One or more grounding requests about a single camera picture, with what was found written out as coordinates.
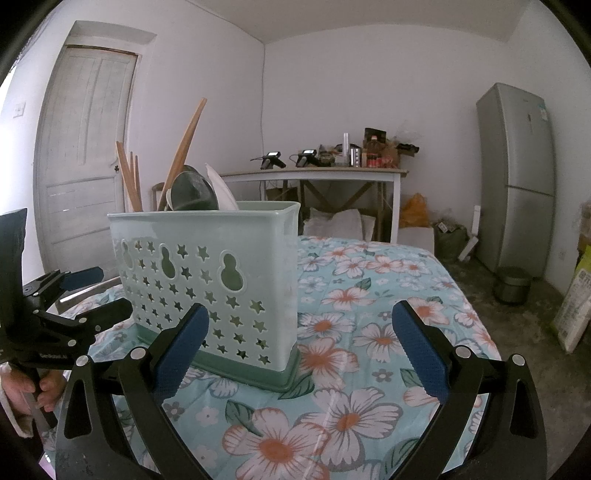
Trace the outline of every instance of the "human hand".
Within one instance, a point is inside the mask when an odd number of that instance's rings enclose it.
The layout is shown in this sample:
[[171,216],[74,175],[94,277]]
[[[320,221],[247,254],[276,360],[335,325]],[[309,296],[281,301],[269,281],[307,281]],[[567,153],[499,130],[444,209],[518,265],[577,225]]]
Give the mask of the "human hand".
[[[12,410],[16,414],[30,415],[31,409],[24,394],[35,392],[33,380],[22,371],[11,368],[8,364],[0,367],[0,379],[2,389]],[[39,387],[42,392],[37,397],[37,407],[43,408],[46,412],[51,412],[66,387],[66,379],[61,374],[61,370],[49,370],[47,375],[40,380]]]

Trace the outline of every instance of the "wooden door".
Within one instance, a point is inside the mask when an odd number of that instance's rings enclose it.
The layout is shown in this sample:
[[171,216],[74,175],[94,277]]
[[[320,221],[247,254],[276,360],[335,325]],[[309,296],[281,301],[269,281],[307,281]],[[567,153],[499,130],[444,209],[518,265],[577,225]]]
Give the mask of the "wooden door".
[[123,212],[123,141],[135,54],[67,46],[41,113],[35,218],[46,271],[96,265],[117,275],[107,213]]

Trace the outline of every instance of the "floral bedspread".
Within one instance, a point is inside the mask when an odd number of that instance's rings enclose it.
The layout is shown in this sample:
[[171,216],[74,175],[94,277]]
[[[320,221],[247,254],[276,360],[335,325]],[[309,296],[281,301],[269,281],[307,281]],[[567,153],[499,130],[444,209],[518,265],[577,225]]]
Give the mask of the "floral bedspread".
[[[295,386],[277,394],[190,368],[163,407],[216,479],[389,478],[439,406],[428,396],[397,337],[391,310],[405,299],[455,345],[499,358],[456,283],[427,251],[402,245],[300,237]],[[121,286],[73,308],[74,316],[123,295]],[[95,361],[141,344],[129,319],[98,335]],[[447,468],[463,461],[486,398],[477,397]],[[155,469],[123,398],[121,422],[134,453]]]

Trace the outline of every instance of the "gourd-shaped hole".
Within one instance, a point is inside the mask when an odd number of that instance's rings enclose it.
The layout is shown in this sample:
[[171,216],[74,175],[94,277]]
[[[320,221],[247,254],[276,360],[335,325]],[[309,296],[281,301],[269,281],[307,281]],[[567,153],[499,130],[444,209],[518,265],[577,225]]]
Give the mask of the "gourd-shaped hole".
[[127,265],[127,268],[131,270],[134,267],[134,261],[129,254],[129,247],[125,241],[121,242],[121,246],[123,247],[123,261]]
[[242,275],[236,269],[236,258],[232,254],[223,256],[224,268],[221,273],[222,283],[228,290],[238,291],[244,286]]
[[162,268],[164,275],[166,275],[168,278],[174,278],[177,271],[174,268],[174,264],[170,261],[170,252],[168,251],[168,248],[162,245],[160,247],[160,253],[162,254],[162,262],[160,267]]

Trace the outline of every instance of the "handheld device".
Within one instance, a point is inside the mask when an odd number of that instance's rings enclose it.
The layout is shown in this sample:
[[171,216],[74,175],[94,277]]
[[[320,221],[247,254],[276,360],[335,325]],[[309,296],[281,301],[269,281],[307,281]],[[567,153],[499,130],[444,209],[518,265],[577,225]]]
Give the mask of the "handheld device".
[[262,160],[261,163],[261,170],[272,170],[273,166],[277,166],[279,168],[285,168],[285,165],[279,157],[281,156],[281,152],[269,152],[267,155],[263,155],[262,157],[252,158],[253,160]]
[[320,161],[316,158],[316,150],[304,150],[297,154],[297,161],[295,166],[299,168],[307,167],[308,164],[320,167]]

